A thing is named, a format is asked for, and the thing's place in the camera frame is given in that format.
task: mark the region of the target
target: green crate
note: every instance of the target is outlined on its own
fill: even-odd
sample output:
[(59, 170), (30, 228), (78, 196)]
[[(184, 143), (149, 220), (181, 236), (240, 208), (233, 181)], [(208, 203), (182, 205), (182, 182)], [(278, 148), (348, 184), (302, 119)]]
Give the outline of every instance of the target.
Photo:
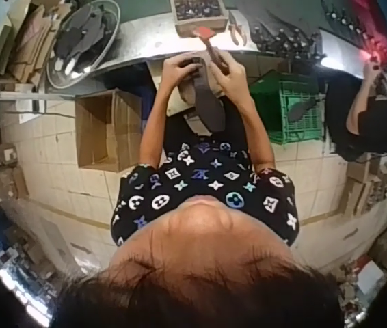
[(271, 71), (250, 86), (250, 93), (271, 142), (289, 144), (323, 138), (319, 105), (308, 110), (297, 122), (288, 121), (293, 104), (319, 99), (317, 80), (295, 74)]

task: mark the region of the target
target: open cardboard box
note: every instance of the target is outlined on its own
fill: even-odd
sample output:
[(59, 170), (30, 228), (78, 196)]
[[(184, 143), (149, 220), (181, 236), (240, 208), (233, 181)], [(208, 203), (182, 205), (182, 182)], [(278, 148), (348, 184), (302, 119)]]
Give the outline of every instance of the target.
[(110, 90), (75, 102), (78, 167), (120, 172), (139, 162), (140, 98)]

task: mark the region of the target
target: black patterned t-shirt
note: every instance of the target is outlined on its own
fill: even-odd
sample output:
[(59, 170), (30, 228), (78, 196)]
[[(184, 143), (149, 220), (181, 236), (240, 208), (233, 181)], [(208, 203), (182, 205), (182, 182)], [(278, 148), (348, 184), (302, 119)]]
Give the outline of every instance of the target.
[(154, 169), (138, 165), (121, 180), (111, 235), (123, 244), (135, 231), (195, 195), (211, 195), (270, 227), (287, 245), (297, 238), (299, 222), (291, 179), (275, 170), (256, 174), (245, 151), (229, 143), (183, 144)]

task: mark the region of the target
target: wooden box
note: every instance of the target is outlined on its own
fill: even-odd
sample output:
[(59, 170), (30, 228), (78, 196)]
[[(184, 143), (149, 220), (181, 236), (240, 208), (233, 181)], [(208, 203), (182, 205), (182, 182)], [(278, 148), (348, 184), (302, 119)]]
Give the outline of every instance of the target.
[(220, 33), (224, 32), (227, 28), (227, 11), (224, 6), (224, 3), (222, 0), (216, 0), (216, 2), (219, 4), (219, 10), (221, 12), (221, 16), (214, 16), (214, 17), (202, 17), (202, 18), (191, 18), (191, 19), (181, 19), (177, 15), (176, 11), (176, 4), (187, 2), (186, 0), (171, 0), (171, 9), (172, 13), (174, 15), (174, 21), (175, 21), (175, 30), (182, 38), (192, 38), (195, 37), (195, 35), (192, 33), (192, 31), (197, 27), (208, 27), (209, 29), (212, 29), (213, 31)]

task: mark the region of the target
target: pliers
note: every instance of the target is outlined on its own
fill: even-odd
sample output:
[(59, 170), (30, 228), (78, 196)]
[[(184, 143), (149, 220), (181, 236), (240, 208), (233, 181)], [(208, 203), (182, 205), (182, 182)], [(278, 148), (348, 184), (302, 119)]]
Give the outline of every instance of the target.
[(228, 21), (230, 23), (228, 28), (230, 30), (230, 34), (231, 34), (231, 37), (232, 37), (234, 44), (239, 46), (239, 41), (236, 38), (236, 33), (238, 33), (242, 38), (243, 45), (246, 46), (247, 45), (247, 35), (242, 30), (242, 25), (237, 24), (236, 18), (233, 16), (233, 13), (231, 12), (231, 10), (228, 11)]

